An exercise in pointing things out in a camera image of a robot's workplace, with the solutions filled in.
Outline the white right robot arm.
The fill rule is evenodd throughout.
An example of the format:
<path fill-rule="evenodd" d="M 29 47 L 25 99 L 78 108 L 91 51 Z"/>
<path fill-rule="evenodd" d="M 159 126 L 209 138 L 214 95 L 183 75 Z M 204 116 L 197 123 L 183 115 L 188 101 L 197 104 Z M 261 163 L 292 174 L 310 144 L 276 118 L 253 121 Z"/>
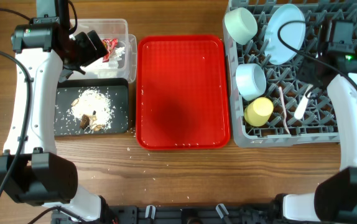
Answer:
<path fill-rule="evenodd" d="M 353 23 L 330 20 L 322 24 L 316 56 L 304 57 L 297 78 L 324 88 L 335 111 L 340 137 L 340 171 L 313 193 L 282 194 L 280 218 L 299 222 L 357 223 L 357 54 Z"/>

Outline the red snack wrapper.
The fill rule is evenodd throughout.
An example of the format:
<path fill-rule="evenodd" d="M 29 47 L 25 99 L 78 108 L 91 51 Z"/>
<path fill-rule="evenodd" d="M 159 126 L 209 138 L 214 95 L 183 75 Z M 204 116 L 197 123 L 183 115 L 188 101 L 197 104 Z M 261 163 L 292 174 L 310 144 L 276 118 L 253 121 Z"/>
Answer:
<path fill-rule="evenodd" d="M 118 45 L 118 39 L 103 39 L 102 43 L 107 50 L 107 54 L 103 57 L 103 63 L 108 62 L 114 48 Z"/>

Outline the white plastic spoon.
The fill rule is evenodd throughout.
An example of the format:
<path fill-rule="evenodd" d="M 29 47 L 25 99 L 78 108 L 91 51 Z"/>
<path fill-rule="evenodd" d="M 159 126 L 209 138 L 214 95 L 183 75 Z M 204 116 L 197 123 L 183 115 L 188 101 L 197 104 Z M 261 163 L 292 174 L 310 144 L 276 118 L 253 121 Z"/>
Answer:
<path fill-rule="evenodd" d="M 294 113 L 295 119 L 300 120 L 303 118 L 306 107 L 308 105 L 308 101 L 310 99 L 310 94 L 311 94 L 312 88 L 313 88 L 313 85 L 309 84 L 304 96 L 302 97 L 300 103 L 298 104 L 298 107 L 295 110 L 295 113 Z"/>

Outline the yellow plastic cup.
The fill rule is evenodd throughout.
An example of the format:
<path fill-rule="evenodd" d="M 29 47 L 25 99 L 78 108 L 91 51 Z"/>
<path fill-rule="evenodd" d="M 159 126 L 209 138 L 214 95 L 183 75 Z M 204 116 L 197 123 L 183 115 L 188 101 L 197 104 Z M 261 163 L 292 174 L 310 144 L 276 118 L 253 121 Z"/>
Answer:
<path fill-rule="evenodd" d="M 274 110 L 273 102 L 265 97 L 256 98 L 245 110 L 245 121 L 251 126 L 265 125 Z"/>

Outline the light blue plate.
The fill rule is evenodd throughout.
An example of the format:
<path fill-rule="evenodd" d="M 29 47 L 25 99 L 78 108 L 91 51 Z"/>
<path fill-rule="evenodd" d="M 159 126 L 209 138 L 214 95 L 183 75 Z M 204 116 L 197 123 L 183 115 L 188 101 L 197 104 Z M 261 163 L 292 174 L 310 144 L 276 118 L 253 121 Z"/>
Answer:
<path fill-rule="evenodd" d="M 284 4 L 279 7 L 269 19 L 264 35 L 264 41 L 268 41 L 264 54 L 271 56 L 269 62 L 273 65 L 282 65 L 296 55 L 278 38 L 279 28 L 290 21 L 299 22 L 284 26 L 280 32 L 281 39 L 296 50 L 299 50 L 304 42 L 306 25 L 303 12 L 294 4 Z"/>

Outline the rice and food scraps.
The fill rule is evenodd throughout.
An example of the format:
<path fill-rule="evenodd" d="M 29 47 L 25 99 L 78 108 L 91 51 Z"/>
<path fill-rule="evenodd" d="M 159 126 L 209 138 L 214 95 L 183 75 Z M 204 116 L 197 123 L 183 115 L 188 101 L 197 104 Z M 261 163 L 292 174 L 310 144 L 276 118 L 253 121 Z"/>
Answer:
<path fill-rule="evenodd" d="M 89 119 L 91 131 L 101 131 L 111 128 L 111 119 L 114 110 L 110 108 L 111 102 L 105 93 L 96 89 L 87 89 L 71 103 L 70 114 L 81 121 L 83 115 Z"/>

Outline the white plastic fork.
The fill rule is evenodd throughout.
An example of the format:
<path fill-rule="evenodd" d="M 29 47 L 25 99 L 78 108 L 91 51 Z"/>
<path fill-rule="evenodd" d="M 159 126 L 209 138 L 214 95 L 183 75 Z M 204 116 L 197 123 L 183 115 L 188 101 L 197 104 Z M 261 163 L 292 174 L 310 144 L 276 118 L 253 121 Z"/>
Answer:
<path fill-rule="evenodd" d="M 287 111 L 286 111 L 286 107 L 285 107 L 284 93 L 283 93 L 283 89 L 281 86 L 278 87 L 278 91 L 279 91 L 280 104 L 281 104 L 281 108 L 282 108 L 282 115 L 283 115 L 282 120 L 283 120 L 284 129 L 287 134 L 290 134 L 289 128 L 287 126 Z"/>

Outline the white napkin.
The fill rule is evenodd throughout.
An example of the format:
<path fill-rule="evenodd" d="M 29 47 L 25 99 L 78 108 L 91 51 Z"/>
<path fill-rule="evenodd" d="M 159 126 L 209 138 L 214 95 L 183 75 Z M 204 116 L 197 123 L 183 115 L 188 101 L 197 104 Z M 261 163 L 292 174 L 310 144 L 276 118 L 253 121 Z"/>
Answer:
<path fill-rule="evenodd" d="M 87 67 L 84 67 L 85 71 L 90 70 L 106 70 L 120 68 L 120 63 L 123 62 L 125 47 L 115 47 L 111 54 L 109 61 L 103 63 L 103 58 L 98 59 Z"/>

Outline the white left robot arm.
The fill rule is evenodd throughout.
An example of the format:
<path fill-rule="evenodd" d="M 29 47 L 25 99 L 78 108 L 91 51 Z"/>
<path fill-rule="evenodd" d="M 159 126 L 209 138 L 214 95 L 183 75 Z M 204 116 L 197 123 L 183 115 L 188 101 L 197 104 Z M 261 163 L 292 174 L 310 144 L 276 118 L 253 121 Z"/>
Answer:
<path fill-rule="evenodd" d="M 15 203 L 58 210 L 82 223 L 112 223 L 106 200 L 78 183 L 74 163 L 57 155 L 57 84 L 62 75 L 106 55 L 95 31 L 70 33 L 57 17 L 34 18 L 11 37 L 17 88 L 9 135 L 0 155 L 0 194 Z"/>

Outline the mint green bowl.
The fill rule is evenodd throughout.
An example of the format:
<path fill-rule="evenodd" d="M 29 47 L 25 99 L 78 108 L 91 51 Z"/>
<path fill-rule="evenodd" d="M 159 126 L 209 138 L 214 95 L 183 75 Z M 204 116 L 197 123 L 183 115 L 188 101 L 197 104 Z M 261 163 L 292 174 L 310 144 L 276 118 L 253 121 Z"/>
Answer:
<path fill-rule="evenodd" d="M 257 22 L 252 13 L 245 8 L 227 12 L 224 23 L 229 35 L 241 45 L 246 45 L 257 34 Z"/>

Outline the light blue bowl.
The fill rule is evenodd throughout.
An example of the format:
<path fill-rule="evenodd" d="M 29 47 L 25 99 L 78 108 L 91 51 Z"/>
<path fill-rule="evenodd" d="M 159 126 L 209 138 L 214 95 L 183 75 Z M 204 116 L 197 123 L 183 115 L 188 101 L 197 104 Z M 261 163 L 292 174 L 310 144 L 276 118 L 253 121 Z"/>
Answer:
<path fill-rule="evenodd" d="M 240 95 L 246 101 L 252 101 L 266 91 L 264 71 L 255 63 L 238 65 L 235 80 Z"/>

